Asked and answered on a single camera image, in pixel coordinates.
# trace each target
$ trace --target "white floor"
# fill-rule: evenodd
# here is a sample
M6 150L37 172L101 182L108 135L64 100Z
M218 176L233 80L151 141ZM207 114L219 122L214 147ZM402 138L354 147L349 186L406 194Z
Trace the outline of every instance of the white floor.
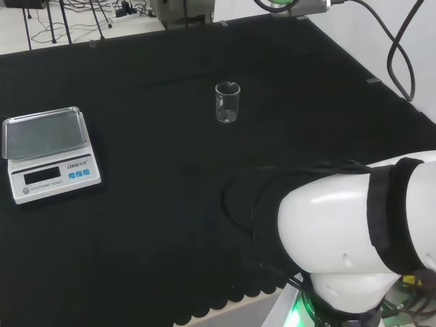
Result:
M132 1L133 5L136 3L144 3L143 1ZM61 8L57 2L50 2L50 9L53 22L63 22ZM29 35L33 37L39 32L43 31L42 24L48 26L47 9L43 10L31 10L32 19L28 19ZM37 19L37 13L40 15L40 22ZM95 26L95 19L91 11L76 13L71 10L65 11L70 27L70 33L73 43L87 42L89 40L99 40L99 32L97 26ZM113 23L112 28L108 28L107 22L104 20L104 16L100 10L97 10L98 21L101 22L102 32L105 38L119 37L124 35L140 34L153 31L164 30L164 26L159 22L157 18L149 18L145 15L141 15L131 20L123 22ZM110 12L106 12L107 17L111 17ZM94 25L94 26L74 26L77 24L82 25ZM68 39L65 34L65 28L63 25L56 24L54 31L55 37L61 36L56 44L51 42L50 30L40 33L34 37L35 41L46 42L43 44L32 41L32 49L48 48L51 46L59 46L68 44ZM22 10L6 8L0 0L0 55L4 55L12 52L20 52L29 50L27 42L27 35L25 29L24 18L22 17Z

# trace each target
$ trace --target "black cable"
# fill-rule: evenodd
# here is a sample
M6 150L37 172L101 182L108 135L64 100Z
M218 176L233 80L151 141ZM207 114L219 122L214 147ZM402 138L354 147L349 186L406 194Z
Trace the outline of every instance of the black cable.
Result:
M38 17L38 22L40 22L40 24L41 24L42 26L44 26L44 29L47 29L46 25L44 25L44 24L42 23L42 21L40 20L40 13L38 12L38 9L35 9L35 11L36 11L36 16Z
M422 312L424 312L424 310L429 306L430 302L435 298L436 296L436 290L433 290L431 293L431 296L429 296L429 298L426 299L426 301L424 302L424 304L414 312L414 314L412 315L413 318L419 316Z
M390 305L394 306L394 310L392 310L390 312L383 312L381 317L383 319L394 317L395 315L399 315L400 313L406 312L409 309L416 306L422 299L422 296L420 294L418 294L418 282L419 282L418 278L415 278L413 293L411 294L411 296L409 297L409 300L407 302L406 301L403 302L403 307L401 307L400 309L397 309L393 303L391 303L385 299L384 302L389 303Z
M63 23L63 22L54 22L53 24L65 25L65 23ZM94 26L97 26L97 24L94 24L94 25L74 24L74 25L70 26L70 29L73 29L73 28L75 28L76 26L94 27ZM56 31L57 29L62 29L62 27L57 27L56 29L53 29L53 31ZM36 33L34 36L32 36L32 37L31 37L31 40L34 41L34 42L36 42L36 43L40 43L40 44L45 44L45 43L51 42L51 40L48 40L48 41L37 41L37 40L35 40L35 38L36 38L38 35L40 35L41 33L49 32L49 31L51 31L51 30L50 30L48 27L46 27L45 30L40 31L40 32ZM66 34L60 35L60 36L57 37L55 40L57 41L57 40L59 40L61 37L65 36L65 35L66 35Z
M382 29L384 30L386 35L392 40L393 43L392 43L392 46L390 48L389 55L388 55L388 73L389 73L389 76L392 79L395 86L397 87L397 89L404 96L404 98L409 102L413 101L414 97L415 97L415 90L416 90L415 73L414 73L414 69L412 67L412 64L411 64L409 57L407 56L403 47L399 43L400 43L400 40L401 40L406 28L409 26L409 23L411 22L412 18L415 16L416 12L418 11L419 7L422 5L424 0L417 0L415 6L412 8L411 12L409 13L407 18L405 19L403 26L400 28L400 31L396 37L394 37L391 34L391 32L388 30L388 28L384 24L383 20L380 18L380 16L377 14L377 12L375 12L375 10L368 3L364 2L363 0L346 0L346 1L353 1L353 2L359 3L360 5L363 5L366 9L368 9L368 11L370 11L370 13L372 13L372 15L375 17L377 22L380 24L380 26L382 27ZM397 48L400 50L401 54L403 55L403 57L406 61L406 64L407 64L407 68L409 70L410 84L411 84L410 94L407 93L407 91L403 88L401 83L398 81L398 79L396 78L396 76L394 74L393 68L392 68L392 60L394 58L394 54L395 54L395 51Z
M286 11L288 11L289 9L291 9L292 7L294 7L294 6L298 3L298 1L299 1L299 0L293 0L293 2L287 4L287 5L283 6L283 7L280 7L280 8L273 8L273 7L270 7L270 6L266 5L266 4L264 4L264 3L262 2L262 0L254 0L254 2L255 2L259 7L261 7L263 10L266 10L267 12L274 12L274 13L286 12Z
M389 72L389 76L391 77L392 81L394 82L395 86L400 90L401 94L403 94L403 96L406 98L407 101L411 102L414 100L415 97L415 75L411 75L411 91L410 91L410 95L407 94L407 91L403 88L403 86L401 85L401 83L398 81L398 79L396 78L395 74L394 74L394 70L392 68L392 60L394 58L394 54L396 51L396 48L398 47L398 45L400 44L401 38L404 35L404 32L406 32L407 27L409 26L411 20L414 18L416 12L420 9L421 5L424 3L424 0L417 0L414 7L411 9L409 15L407 15L407 18L405 19L403 25L401 25L401 28L398 32L398 34L395 37L394 43L392 43L392 46L390 47L389 50L389 55L388 55L388 72Z

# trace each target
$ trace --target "green light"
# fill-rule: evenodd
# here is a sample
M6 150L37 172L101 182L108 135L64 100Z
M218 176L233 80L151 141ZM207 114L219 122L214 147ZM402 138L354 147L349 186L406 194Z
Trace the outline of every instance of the green light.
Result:
M297 308L293 308L289 315L286 317L283 327L297 327L300 323L300 314Z

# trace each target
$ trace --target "white wall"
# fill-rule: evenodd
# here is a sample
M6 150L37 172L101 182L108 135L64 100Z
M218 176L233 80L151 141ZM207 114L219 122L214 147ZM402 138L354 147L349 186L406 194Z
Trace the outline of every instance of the white wall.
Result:
M416 0L366 0L381 16L386 26L396 35ZM261 14L253 0L216 0L215 21ZM334 5L325 14L310 19L336 43L382 79L400 95L386 68L386 59L392 42L371 13L348 1ZM413 105L436 122L436 0L426 0L407 29L401 45L413 64L416 75L416 96ZM407 91L410 78L407 66L397 51L394 72Z

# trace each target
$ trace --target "black strap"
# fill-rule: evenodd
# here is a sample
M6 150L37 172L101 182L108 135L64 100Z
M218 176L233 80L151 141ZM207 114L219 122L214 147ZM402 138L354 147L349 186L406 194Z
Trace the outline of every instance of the black strap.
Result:
M369 238L377 251L389 248L386 199L389 191L389 176L392 166L371 169L367 198Z
M412 243L406 213L407 185L422 163L402 158L395 166L373 168L369 179L367 219L371 244L383 263L400 275L425 269Z

